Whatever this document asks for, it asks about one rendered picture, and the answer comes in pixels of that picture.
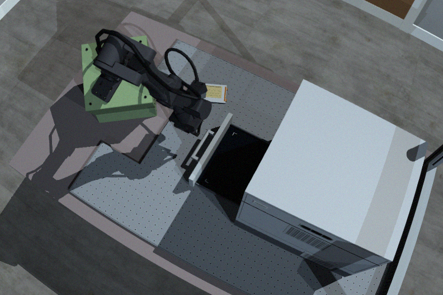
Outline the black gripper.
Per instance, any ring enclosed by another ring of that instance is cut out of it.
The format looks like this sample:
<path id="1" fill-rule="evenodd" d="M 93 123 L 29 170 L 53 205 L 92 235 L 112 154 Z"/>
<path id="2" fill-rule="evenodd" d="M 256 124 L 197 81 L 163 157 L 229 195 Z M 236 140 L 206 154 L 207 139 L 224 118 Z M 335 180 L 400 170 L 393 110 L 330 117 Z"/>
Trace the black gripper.
<path id="1" fill-rule="evenodd" d="M 169 117 L 170 122 L 174 122 L 174 127 L 195 136 L 199 136 L 203 120 L 195 118 L 186 112 L 177 113 L 175 111 Z M 197 130 L 197 133 L 196 133 Z"/>

